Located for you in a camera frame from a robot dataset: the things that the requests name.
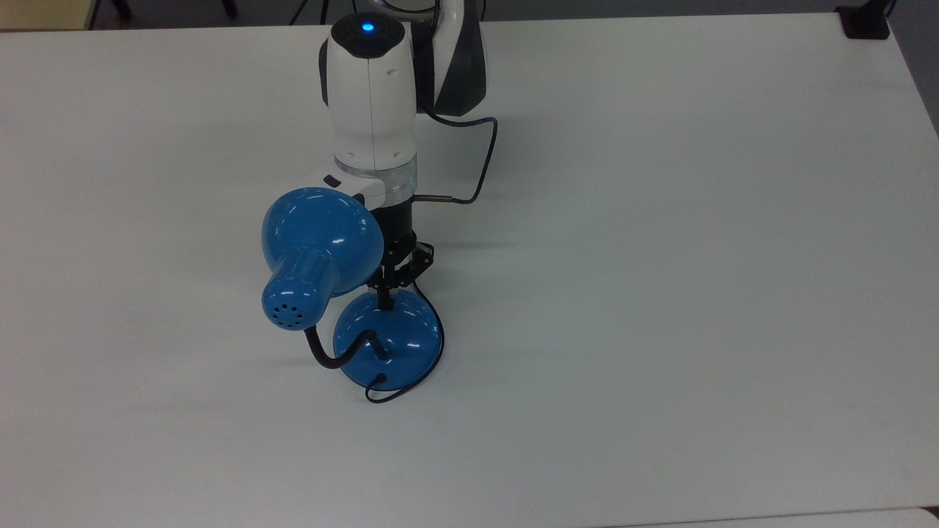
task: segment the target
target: flexible gooseneck arm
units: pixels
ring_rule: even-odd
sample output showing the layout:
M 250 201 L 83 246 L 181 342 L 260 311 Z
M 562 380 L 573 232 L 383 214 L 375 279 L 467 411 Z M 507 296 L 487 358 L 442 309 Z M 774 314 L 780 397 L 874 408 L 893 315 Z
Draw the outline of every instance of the flexible gooseneck arm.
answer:
M 310 344 L 310 351 L 313 353 L 313 357 L 316 358 L 316 362 L 328 369 L 334 370 L 348 365 L 366 342 L 372 344 L 372 350 L 375 351 L 375 355 L 379 360 L 385 361 L 388 359 L 388 352 L 381 346 L 374 330 L 363 330 L 352 341 L 349 348 L 342 355 L 335 358 L 328 356 L 323 349 L 323 344 L 319 340 L 319 333 L 316 332 L 316 326 L 304 330 L 303 333 L 306 334 L 306 342 Z

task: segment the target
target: white table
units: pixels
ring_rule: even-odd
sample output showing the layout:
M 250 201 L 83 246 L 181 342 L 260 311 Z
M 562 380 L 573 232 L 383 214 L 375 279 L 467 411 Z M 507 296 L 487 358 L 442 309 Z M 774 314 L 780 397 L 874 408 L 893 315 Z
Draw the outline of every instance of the white table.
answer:
M 939 141 L 896 41 L 484 31 L 489 181 L 416 207 L 448 348 L 382 406 L 259 304 L 264 212 L 330 155 L 327 28 L 0 35 L 0 525 L 939 503 Z M 468 194 L 488 131 L 417 133 L 419 192 Z

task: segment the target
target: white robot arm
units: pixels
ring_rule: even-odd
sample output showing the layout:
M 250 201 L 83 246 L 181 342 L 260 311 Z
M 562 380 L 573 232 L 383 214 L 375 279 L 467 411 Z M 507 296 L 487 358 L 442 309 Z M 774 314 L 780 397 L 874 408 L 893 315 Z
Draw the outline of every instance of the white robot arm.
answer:
M 462 116 L 485 96 L 485 47 L 475 17 L 474 0 L 439 0 L 432 21 L 401 23 L 370 12 L 332 27 L 319 67 L 335 166 L 317 175 L 323 179 L 317 185 L 355 196 L 369 210 L 410 200 L 418 107 Z
M 319 70 L 335 131 L 333 159 L 306 187 L 279 198 L 262 227 L 271 269 L 262 294 L 268 319 L 303 331 L 316 360 L 342 368 L 374 403 L 420 383 L 444 346 L 442 322 L 414 283 L 433 263 L 434 248 L 417 241 L 411 207 L 421 199 L 472 203 L 496 140 L 493 117 L 465 123 L 440 117 L 463 116 L 485 96 L 475 2 L 437 0 L 433 14 L 433 20 L 402 23 L 384 13 L 356 13 L 332 27 Z M 415 195 L 419 110 L 451 126 L 492 123 L 472 198 Z M 370 291 L 337 320 L 330 357 L 316 324 L 330 298 L 362 284 Z M 416 293 L 401 289 L 412 284 Z M 374 399 L 372 392 L 393 394 Z

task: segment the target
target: blue round base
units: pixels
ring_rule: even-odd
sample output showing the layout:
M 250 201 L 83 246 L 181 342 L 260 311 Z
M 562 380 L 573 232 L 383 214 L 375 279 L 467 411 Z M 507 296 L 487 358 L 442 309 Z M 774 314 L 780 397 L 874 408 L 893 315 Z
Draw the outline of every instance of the blue round base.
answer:
M 384 374 L 387 379 L 372 387 L 376 391 L 397 391 L 411 385 L 433 367 L 440 354 L 440 327 L 430 305 L 403 289 L 393 298 L 394 309 L 381 311 L 378 295 L 362 294 L 339 316 L 333 334 L 333 349 L 339 357 L 363 330 L 376 332 L 388 357 L 378 359 L 372 345 L 366 343 L 343 367 L 343 372 L 362 387 Z

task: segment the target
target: floor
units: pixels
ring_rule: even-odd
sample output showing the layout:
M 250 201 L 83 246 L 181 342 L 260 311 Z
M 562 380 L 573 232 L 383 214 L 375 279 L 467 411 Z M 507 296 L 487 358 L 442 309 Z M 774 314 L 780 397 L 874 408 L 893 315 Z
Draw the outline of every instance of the floor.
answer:
M 133 17 L 121 21 L 110 0 L 100 0 L 93 29 L 148 29 L 287 25 L 302 0 L 237 0 L 239 15 L 228 18 L 222 0 L 128 0 Z M 324 0 L 310 0 L 297 24 L 319 23 Z M 367 8 L 370 0 L 358 0 Z M 648 17 L 745 13 L 831 12 L 859 0 L 486 0 L 486 20 Z M 399 0 L 401 8 L 422 8 L 432 0 Z M 352 0 L 332 0 L 327 23 L 352 12 Z M 939 131 L 939 5 L 936 0 L 898 0 L 890 17 L 903 55 L 916 80 L 933 127 Z

